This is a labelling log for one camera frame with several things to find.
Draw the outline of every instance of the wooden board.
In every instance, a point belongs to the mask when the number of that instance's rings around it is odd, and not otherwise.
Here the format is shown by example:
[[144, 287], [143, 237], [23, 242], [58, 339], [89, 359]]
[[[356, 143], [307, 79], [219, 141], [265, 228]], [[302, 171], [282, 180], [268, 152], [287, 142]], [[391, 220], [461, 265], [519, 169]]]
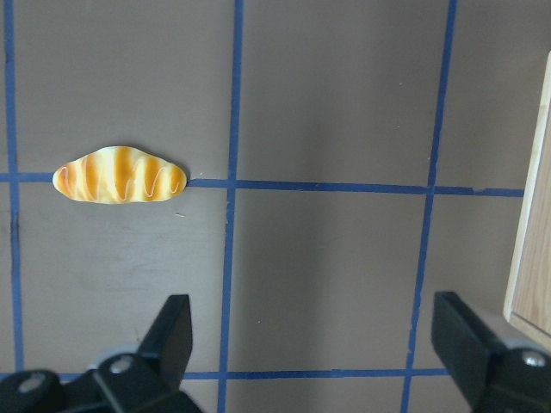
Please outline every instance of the wooden board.
[[551, 350], [551, 53], [511, 274], [505, 297], [507, 321]]

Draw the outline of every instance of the bread roll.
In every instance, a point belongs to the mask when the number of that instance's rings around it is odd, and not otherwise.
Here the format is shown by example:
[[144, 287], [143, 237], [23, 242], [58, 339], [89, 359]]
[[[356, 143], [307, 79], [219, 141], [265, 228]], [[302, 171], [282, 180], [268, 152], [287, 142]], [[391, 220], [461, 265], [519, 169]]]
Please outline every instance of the bread roll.
[[175, 164], [129, 146], [102, 148], [53, 174], [53, 186], [67, 198], [101, 204], [168, 200], [186, 183]]

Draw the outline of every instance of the blue grid line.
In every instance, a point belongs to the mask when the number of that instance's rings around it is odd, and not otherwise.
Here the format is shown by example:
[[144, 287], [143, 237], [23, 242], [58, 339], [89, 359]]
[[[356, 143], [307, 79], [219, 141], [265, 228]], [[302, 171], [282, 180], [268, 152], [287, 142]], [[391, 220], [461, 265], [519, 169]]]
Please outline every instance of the blue grid line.
[[512, 188], [465, 188], [465, 187], [436, 187], [435, 194], [438, 195], [470, 195], [470, 196], [502, 196], [511, 198], [522, 198], [523, 189]]
[[[446, 31], [444, 35], [442, 66], [440, 69], [440, 82], [438, 85], [438, 99], [436, 103], [435, 124], [432, 135], [432, 148], [430, 151], [429, 176], [427, 178], [427, 187], [429, 193], [424, 203], [423, 230], [421, 232], [421, 245], [419, 248], [418, 271], [415, 280], [415, 292], [413, 295], [412, 321], [410, 336], [408, 341], [408, 352], [406, 356], [406, 370], [413, 369], [415, 361], [415, 350], [417, 347], [417, 327], [419, 315], [421, 312], [422, 293], [424, 284], [424, 270], [427, 259], [427, 250], [429, 248], [430, 222], [432, 217], [432, 207], [434, 205], [434, 196], [436, 192], [436, 173], [438, 170], [438, 155], [440, 149], [440, 138], [442, 136], [442, 127], [444, 119], [444, 109], [446, 103], [446, 92], [448, 90], [449, 67], [451, 63], [451, 51], [454, 41], [455, 15], [457, 11], [457, 0], [449, 0], [448, 17], [446, 21]], [[412, 376], [407, 375], [404, 378], [404, 388], [402, 391], [402, 402], [400, 406], [401, 413], [407, 413], [409, 409], [410, 393], [412, 388]]]
[[[11, 373], [0, 373], [0, 379]], [[78, 379], [80, 373], [60, 373], [61, 381], [73, 381]], [[353, 378], [379, 378], [379, 377], [442, 377], [449, 376], [444, 368], [418, 368], [418, 369], [381, 369], [381, 370], [283, 370], [264, 372], [226, 372], [228, 380], [272, 380], [272, 379], [353, 379]], [[219, 372], [189, 372], [183, 375], [184, 380], [218, 380]]]
[[235, 220], [235, 182], [237, 180], [238, 172], [239, 110], [241, 103], [243, 13], [243, 0], [235, 0], [233, 10], [232, 111], [227, 172], [226, 243], [224, 247], [224, 276], [222, 283], [218, 413], [225, 413], [226, 411], [226, 383], [230, 342], [230, 307], [232, 302], [233, 222]]
[[9, 209], [11, 241], [11, 300], [14, 324], [15, 369], [24, 368], [22, 290], [21, 290], [21, 251], [19, 248], [19, 182], [15, 179], [17, 166], [17, 130], [15, 117], [15, 43], [14, 43], [14, 4], [12, 0], [3, 2], [4, 51], [5, 51], [5, 99], [6, 99], [6, 138], [8, 142], [9, 168]]
[[[51, 182], [52, 173], [49, 172], [18, 172], [16, 174], [0, 173], [0, 182]], [[366, 192], [377, 194], [412, 194], [426, 195], [430, 188], [416, 185], [390, 185], [384, 183], [350, 183], [350, 182], [290, 182], [290, 181], [229, 181], [227, 179], [191, 179], [188, 188], [236, 188], [258, 189], [275, 191], [312, 191], [312, 192]], [[436, 195], [463, 195], [463, 196], [497, 196], [522, 198], [524, 190], [518, 188], [484, 188], [445, 187], [436, 186]]]

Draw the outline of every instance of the gray surface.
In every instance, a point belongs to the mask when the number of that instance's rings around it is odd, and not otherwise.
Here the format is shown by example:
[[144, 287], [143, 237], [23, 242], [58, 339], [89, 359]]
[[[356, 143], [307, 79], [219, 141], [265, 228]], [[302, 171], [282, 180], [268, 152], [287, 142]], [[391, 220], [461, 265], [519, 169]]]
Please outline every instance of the gray surface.
[[423, 203], [239, 191], [230, 369], [402, 368]]
[[136, 145], [226, 177], [232, 1], [15, 2], [21, 170]]
[[546, 0], [458, 3], [438, 184], [524, 188], [551, 7]]
[[399, 411], [402, 378], [235, 380], [228, 413], [365, 413]]
[[248, 2], [238, 176], [425, 185], [445, 15], [445, 2]]
[[[14, 3], [22, 172], [130, 144], [226, 177], [232, 0]], [[245, 1], [238, 177], [425, 185], [447, 3]], [[542, 0], [458, 2], [439, 184], [523, 186], [550, 18]], [[21, 193], [26, 367], [82, 372], [140, 339], [166, 295], [191, 293], [189, 369], [219, 369], [224, 189], [131, 206], [71, 202], [47, 182]], [[0, 184], [0, 372], [13, 369], [8, 196]], [[515, 334], [501, 304], [520, 203], [436, 196], [415, 367], [441, 366], [428, 340], [437, 289]], [[403, 369], [423, 207], [418, 195], [239, 190], [229, 369]], [[227, 411], [395, 412], [402, 384], [229, 380]], [[184, 388], [216, 411], [215, 380]], [[467, 411], [442, 377], [413, 378], [410, 406]]]
[[189, 371], [217, 370], [225, 213], [220, 189], [105, 206], [69, 201], [48, 183], [23, 186], [27, 366], [82, 371], [102, 350], [143, 338], [169, 294], [190, 293]]
[[432, 297], [455, 291], [498, 333], [519, 333], [501, 315], [521, 200], [439, 196], [424, 277], [415, 367], [441, 367], [430, 345]]
[[14, 331], [11, 306], [9, 244], [9, 186], [0, 183], [0, 371], [14, 369]]
[[201, 407], [203, 413], [215, 413], [218, 400], [217, 380], [183, 380], [180, 389]]
[[414, 377], [409, 413], [471, 413], [450, 377]]

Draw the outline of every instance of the screw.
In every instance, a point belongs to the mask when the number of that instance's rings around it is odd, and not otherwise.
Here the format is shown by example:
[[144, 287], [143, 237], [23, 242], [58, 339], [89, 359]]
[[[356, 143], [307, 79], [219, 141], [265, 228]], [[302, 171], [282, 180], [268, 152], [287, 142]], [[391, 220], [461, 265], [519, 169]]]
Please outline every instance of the screw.
[[46, 376], [43, 373], [31, 373], [28, 379], [22, 381], [17, 390], [20, 393], [29, 393], [38, 389], [44, 383], [44, 380], [46, 380]]
[[113, 361], [109, 366], [109, 371], [112, 374], [124, 373], [132, 365], [133, 358], [130, 355], [123, 355], [119, 359]]
[[533, 350], [523, 351], [523, 361], [530, 367], [545, 367], [547, 364], [543, 354]]

